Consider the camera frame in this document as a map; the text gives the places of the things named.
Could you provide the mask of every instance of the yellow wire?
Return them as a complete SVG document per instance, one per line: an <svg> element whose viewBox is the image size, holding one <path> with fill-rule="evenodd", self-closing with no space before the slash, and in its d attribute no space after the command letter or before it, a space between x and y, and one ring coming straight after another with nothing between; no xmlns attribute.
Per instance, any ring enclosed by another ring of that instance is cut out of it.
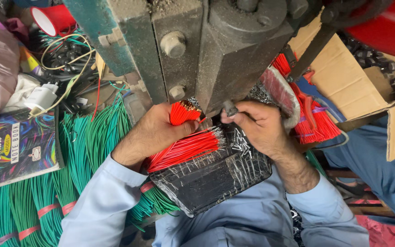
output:
<svg viewBox="0 0 395 247"><path fill-rule="evenodd" d="M45 54L47 54L48 49L49 49L53 44L55 44L56 42L59 42L59 41L61 41L61 40L63 40L63 39L66 39L67 37L71 37L71 36L82 37L82 38L86 41L86 43L88 44L90 51L89 51L88 53L85 53L85 54L81 55L80 57L78 57L78 58L72 60L72 61L69 62L68 64L72 64L72 63L74 63L75 61L77 61L77 60L79 60L79 59L81 59L81 58L83 58L83 57L85 57L85 56L87 56L87 55L89 55L89 54L95 52L95 49L92 49L92 48L91 48L91 46L90 46L89 43L88 43L88 40L87 40L84 36L82 36L82 35L80 35L80 34L76 34L76 33L70 34L70 35L68 35L68 36L59 38L58 40L52 42L52 43L45 49L45 51L43 52L42 57L41 57L41 59L40 59L40 62L41 62L41 64L42 64L42 67L46 68L47 70L60 70L60 69L62 69L63 67L65 67L65 65L62 65L62 66L59 66L59 67L57 67L57 68L48 68L47 66L45 66L45 65L43 64L43 58L45 57Z"/></svg>
<svg viewBox="0 0 395 247"><path fill-rule="evenodd" d="M58 68L48 68L48 67L46 67L45 65L43 65L43 57L45 56L45 54L47 53L48 49L49 49L53 44L55 44L56 42L59 42L59 41L63 40L64 38L71 37L71 36L79 36L79 37L82 37L82 38L86 41L86 44L88 44L88 47L89 47L90 51L89 51L88 53L86 53L86 54L84 54L84 55L82 55L82 56L80 56L80 57L78 57L78 58L72 60L72 61L69 62L69 63L73 63L73 62L77 61L79 58L82 58L82 57L84 57L84 56L86 56L86 55L89 54L89 58L88 58L88 60L86 61L85 66L83 67L82 71L80 71L79 76L74 80L74 82L72 83L72 85L71 85L70 87L67 87L67 89L66 89L66 91L63 93L62 97L59 98L59 100L58 100L54 105L50 106L48 109L45 109L45 110L41 111L41 112L38 113L38 114L31 115L31 116L29 117L29 119L32 118L32 117L39 116L39 115L41 115L42 113L46 113L46 112L48 112L49 110L51 110L52 108L56 107L56 106L60 103L60 101L62 101L62 99L65 97L65 95L66 95L67 93L69 93L69 91L71 90L72 86L79 80L80 76L83 74L83 72L84 72L85 69L86 69L86 66L88 65L89 61L91 60L91 55L92 55L92 53L95 51L95 49L92 49L91 45L89 44L88 40L87 40L85 37L83 37L83 36L80 35L80 34L75 34L75 33L74 33L74 34L70 34L70 35L68 35L68 36L65 36L65 37L62 37L62 38L59 38L59 39L55 40L54 42L52 42L52 43L45 49L45 51L43 52L42 58L40 59L40 62L42 63L42 66L43 66L44 68L46 68L47 70L57 70L57 69L60 69L60 68L65 67L65 65L63 65L63 66L60 66L60 67L58 67Z"/></svg>

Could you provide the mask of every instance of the bundle of green wires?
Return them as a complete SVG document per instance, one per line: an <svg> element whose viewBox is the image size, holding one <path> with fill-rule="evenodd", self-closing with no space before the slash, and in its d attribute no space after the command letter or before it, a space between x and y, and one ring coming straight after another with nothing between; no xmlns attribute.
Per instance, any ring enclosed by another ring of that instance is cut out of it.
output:
<svg viewBox="0 0 395 247"><path fill-rule="evenodd" d="M64 120L59 123L59 141L65 164L70 163L74 156L74 152L72 151L72 142L67 138L67 133L69 133L68 129L71 129L72 125L73 123L70 117L64 118ZM54 187L58 195L59 203L62 206L62 211L64 211L65 207L70 203L74 203L79 198L79 194L74 187L68 166L52 172L51 175L53 177Z"/></svg>
<svg viewBox="0 0 395 247"><path fill-rule="evenodd" d="M157 186L144 192L144 195L151 200L155 212L159 215L170 214L170 212L181 210L176 204Z"/></svg>
<svg viewBox="0 0 395 247"><path fill-rule="evenodd" d="M53 179L50 173L31 178L33 201L36 211L46 206L58 203ZM47 243L52 246L59 244L62 235L61 221L63 219L62 208L57 207L39 218L41 231Z"/></svg>
<svg viewBox="0 0 395 247"><path fill-rule="evenodd" d="M88 122L85 135L86 154L93 173L130 128L130 121L122 99L107 106L97 114L94 121Z"/></svg>
<svg viewBox="0 0 395 247"><path fill-rule="evenodd" d="M26 179L9 185L10 208L13 213L16 228L21 232L40 226L37 210L33 201L31 179ZM40 229L21 239L22 247L50 247Z"/></svg>
<svg viewBox="0 0 395 247"><path fill-rule="evenodd" d="M149 200L144 194L141 194L138 204L127 212L126 224L132 224L144 232L144 230L139 225L143 222L147 222L147 220L144 220L144 217L150 217L150 214L153 213L152 209L153 202Z"/></svg>
<svg viewBox="0 0 395 247"><path fill-rule="evenodd" d="M92 177L92 171L88 164L86 155L86 126L91 119L91 115L76 116L74 118L72 129L69 133L65 133L67 140L72 143L73 156L68 160L66 165L69 168L72 181L79 192L82 193L89 180Z"/></svg>
<svg viewBox="0 0 395 247"><path fill-rule="evenodd" d="M10 210L9 198L9 185L0 187L0 239L15 233L14 237L7 239L0 247L19 247L21 244L18 240L16 224Z"/></svg>

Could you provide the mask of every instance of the white cloth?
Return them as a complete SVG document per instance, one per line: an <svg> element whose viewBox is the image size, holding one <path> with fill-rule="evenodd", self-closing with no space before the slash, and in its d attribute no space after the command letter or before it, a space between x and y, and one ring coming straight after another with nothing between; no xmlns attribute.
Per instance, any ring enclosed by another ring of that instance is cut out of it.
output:
<svg viewBox="0 0 395 247"><path fill-rule="evenodd" d="M34 77L23 73L18 74L18 84L14 93L1 112L8 113L19 108L25 108L25 100L36 87L40 87L40 83Z"/></svg>

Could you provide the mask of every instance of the red cup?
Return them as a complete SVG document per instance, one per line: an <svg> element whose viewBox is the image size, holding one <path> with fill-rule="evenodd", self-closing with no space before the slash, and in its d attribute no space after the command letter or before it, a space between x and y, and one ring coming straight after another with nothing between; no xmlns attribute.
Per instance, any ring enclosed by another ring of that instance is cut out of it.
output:
<svg viewBox="0 0 395 247"><path fill-rule="evenodd" d="M63 4L47 8L31 7L30 13L40 29L51 37L75 25L74 18Z"/></svg>

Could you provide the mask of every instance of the blue trousers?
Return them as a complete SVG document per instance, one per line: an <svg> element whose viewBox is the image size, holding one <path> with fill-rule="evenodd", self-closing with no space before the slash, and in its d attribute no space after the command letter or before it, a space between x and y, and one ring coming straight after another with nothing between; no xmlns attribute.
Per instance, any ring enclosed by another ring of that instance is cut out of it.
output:
<svg viewBox="0 0 395 247"><path fill-rule="evenodd" d="M348 132L350 140L346 145L325 149L324 154L330 166L352 170L395 213L395 160L386 160L387 123L388 116L385 116L370 125ZM340 135L321 146L343 140L344 137Z"/></svg>

